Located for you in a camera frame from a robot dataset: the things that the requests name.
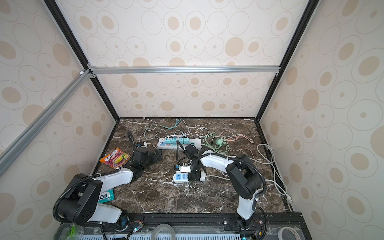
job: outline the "candy package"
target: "candy package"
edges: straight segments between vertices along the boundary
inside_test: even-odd
[[[124,165],[131,156],[116,148],[113,152],[100,159],[100,162],[110,166],[111,168],[118,168]]]

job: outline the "wall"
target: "wall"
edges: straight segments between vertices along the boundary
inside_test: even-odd
[[[274,73],[99,74],[120,117],[256,116]]]
[[[314,239],[384,235],[384,1],[323,0],[261,124]]]
[[[114,123],[86,80],[0,177],[1,240],[52,239],[53,204],[74,175],[92,172]]]
[[[0,1],[0,154],[82,67],[37,0]]]
[[[58,1],[93,66],[279,65],[307,2]]]

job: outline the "power strip socket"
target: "power strip socket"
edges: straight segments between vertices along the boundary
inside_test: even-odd
[[[194,145],[197,149],[201,149],[201,139],[200,138],[190,138],[189,143]],[[176,144],[167,144],[164,138],[159,138],[159,142],[157,144],[157,148],[161,150],[176,150]]]
[[[200,182],[204,182],[205,181],[205,172],[200,172],[201,173],[201,176],[200,176]],[[188,181],[188,173],[186,172],[182,172],[182,173],[175,173],[172,177],[172,181],[174,183],[183,183],[183,182],[189,182]]]

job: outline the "teal box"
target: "teal box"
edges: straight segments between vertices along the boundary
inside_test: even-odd
[[[112,201],[113,199],[115,199],[115,196],[113,195],[113,189],[110,189],[100,194],[98,202],[99,203],[109,202],[109,201]]]

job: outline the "orange candy bag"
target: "orange candy bag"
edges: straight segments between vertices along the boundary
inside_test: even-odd
[[[118,168],[128,162],[131,156],[119,148],[116,148],[113,152],[100,159],[100,162],[110,166],[111,168]]]

